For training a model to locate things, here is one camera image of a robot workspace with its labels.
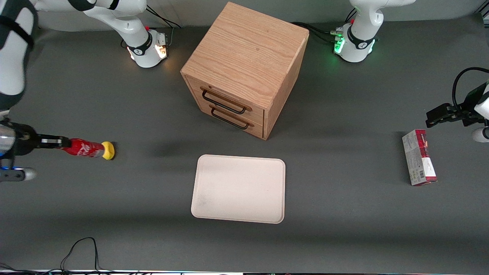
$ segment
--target red and white box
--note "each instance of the red and white box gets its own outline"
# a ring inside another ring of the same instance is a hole
[[[438,179],[428,154],[426,130],[413,130],[402,137],[402,143],[406,153],[411,185],[421,186],[436,182]]]

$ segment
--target drawer handle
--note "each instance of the drawer handle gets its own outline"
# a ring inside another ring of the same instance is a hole
[[[214,109],[214,108],[212,108],[212,110],[211,110],[211,114],[212,114],[212,116],[213,116],[213,117],[215,117],[215,118],[217,118],[217,119],[219,119],[219,120],[222,120],[222,121],[224,121],[224,122],[226,122],[226,123],[229,123],[229,124],[233,125],[234,127],[238,128],[238,129],[241,129],[241,130],[246,130],[246,129],[248,129],[249,123],[247,123],[245,126],[239,126],[238,124],[236,124],[236,123],[234,123],[234,122],[231,122],[231,121],[229,121],[229,120],[225,119],[224,117],[221,117],[221,116],[216,115],[216,114],[214,113],[214,111],[215,111],[215,110],[216,110],[216,109]]]
[[[243,107],[243,109],[242,109],[241,111],[238,111],[238,110],[235,110],[235,109],[233,109],[233,108],[231,108],[231,107],[228,107],[228,106],[226,106],[226,105],[224,105],[224,104],[221,104],[221,103],[217,102],[216,100],[213,100],[213,99],[210,99],[210,98],[206,97],[206,96],[205,96],[205,94],[206,94],[206,93],[207,93],[207,90],[204,90],[204,92],[202,92],[202,97],[203,97],[205,100],[207,100],[207,101],[209,101],[209,102],[211,102],[211,103],[214,103],[214,104],[216,104],[217,106],[222,107],[222,108],[224,108],[224,109],[226,109],[226,110],[228,110],[228,111],[230,111],[230,112],[233,112],[233,113],[238,114],[238,115],[242,115],[242,114],[244,114],[244,113],[245,113],[245,111],[246,111],[246,107]]]

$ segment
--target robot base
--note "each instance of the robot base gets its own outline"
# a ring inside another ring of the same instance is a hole
[[[342,27],[336,28],[336,31],[341,31],[346,34],[350,26],[350,23],[344,24]],[[355,44],[348,38],[348,35],[343,35],[334,45],[333,52],[341,56],[345,61],[357,63],[363,61],[367,55],[372,52],[374,43],[375,40],[364,49],[357,49]]]
[[[168,56],[165,34],[155,30],[149,30],[148,32],[153,37],[153,45],[146,50],[144,55],[135,55],[128,48],[131,58],[142,68],[154,67]]]

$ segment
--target cable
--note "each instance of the cable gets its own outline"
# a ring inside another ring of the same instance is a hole
[[[346,17],[345,22],[348,22],[353,16],[355,16],[355,14],[356,14],[356,9],[353,8],[353,10],[351,10],[348,16]]]
[[[126,48],[127,44],[124,46],[124,45],[122,45],[123,43],[125,43],[125,41],[124,41],[124,39],[121,39],[121,48]]]
[[[173,26],[171,26],[171,25],[170,25],[170,23],[172,23],[173,25],[177,26],[178,28],[181,28],[181,26],[180,26],[179,24],[177,24],[177,23],[175,23],[175,22],[173,22],[173,21],[170,21],[170,20],[168,20],[168,19],[166,19],[166,18],[162,17],[161,15],[159,15],[159,14],[158,14],[158,13],[157,13],[155,10],[153,10],[153,8],[151,8],[149,5],[146,5],[146,6],[147,6],[147,8],[146,8],[146,10],[147,10],[147,11],[149,11],[149,12],[150,12],[151,14],[153,14],[154,16],[159,17],[160,19],[162,19],[163,21],[165,21],[165,23],[167,23],[167,24],[170,26],[170,28],[173,28]]]
[[[481,67],[470,67],[470,68],[467,68],[463,71],[461,71],[457,77],[455,77],[455,81],[453,82],[453,88],[452,88],[452,101],[453,101],[453,105],[455,106],[455,108],[457,109],[457,111],[461,112],[462,109],[460,109],[460,106],[457,104],[457,98],[456,98],[456,93],[457,93],[457,84],[458,84],[458,81],[460,80],[460,77],[462,77],[462,75],[470,70],[478,70],[478,71],[483,71],[485,73],[489,73],[489,69],[485,69],[485,68],[481,68]]]
[[[172,45],[173,42],[173,32],[175,31],[175,28],[172,28],[172,34],[170,34],[170,42],[168,43],[168,46]]]
[[[315,26],[311,25],[311,24],[307,24],[307,23],[302,23],[302,22],[292,22],[291,24],[294,24],[294,25],[297,25],[297,26],[300,26],[300,27],[303,27],[303,28],[306,28],[306,29],[313,29],[317,32],[320,32],[320,33],[326,33],[326,34],[329,34],[330,32],[328,31],[325,31],[325,30],[322,30],[322,29],[319,29],[319,28],[316,28]]]
[[[97,249],[97,242],[95,241],[94,238],[92,237],[86,237],[86,238],[82,238],[82,239],[79,239],[78,241],[76,241],[73,246],[71,246],[71,249],[69,250],[68,254],[63,258],[63,260],[61,260],[61,263],[60,263],[60,270],[62,270],[63,272],[66,270],[65,269],[65,263],[66,263],[66,260],[69,258],[69,256],[71,255],[71,253],[73,252],[73,249],[75,248],[75,246],[83,241],[83,240],[87,240],[87,239],[90,239],[92,240],[93,242],[93,247],[95,248],[95,270],[100,272],[100,269],[101,270],[108,270],[108,269],[104,269],[100,266],[99,262],[98,262],[98,249]]]
[[[479,12],[482,12],[487,6],[489,5],[489,2],[486,3],[482,8],[479,9]]]
[[[308,29],[313,35],[315,35],[317,38],[327,42],[327,43],[334,43],[333,40],[328,40],[322,36],[319,35],[319,33],[321,34],[330,34],[330,32],[328,31],[324,31],[322,29],[319,29],[319,28],[316,28],[315,26],[312,26],[310,24],[307,24],[307,23],[302,23],[302,22],[292,22],[291,24],[294,24],[294,25],[297,25],[299,27],[303,27],[303,28],[306,28]]]

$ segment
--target wood grain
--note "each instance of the wood grain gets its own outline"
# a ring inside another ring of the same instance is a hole
[[[292,88],[294,87],[295,81],[299,76],[299,70],[302,65],[302,59],[304,57],[304,52],[306,50],[307,41],[308,41],[308,37],[306,37],[302,42],[300,51],[297,52],[297,55],[295,56],[295,60],[291,64],[289,68],[289,72],[286,75],[282,83],[282,86],[280,87],[280,91],[277,93],[276,97],[274,98],[272,106],[270,107],[269,110],[265,112],[264,129],[263,129],[264,139],[267,139],[268,136],[270,135],[270,132],[272,131],[275,122],[277,122],[278,116],[280,115],[280,112],[282,111],[282,108],[284,107],[285,102],[287,101],[287,98],[289,97],[289,94],[292,91]]]
[[[182,74],[201,111],[213,108],[267,139],[292,90],[309,31],[229,2],[183,66]],[[246,111],[234,114],[206,101]]]
[[[228,3],[182,69],[269,109],[306,29]]]

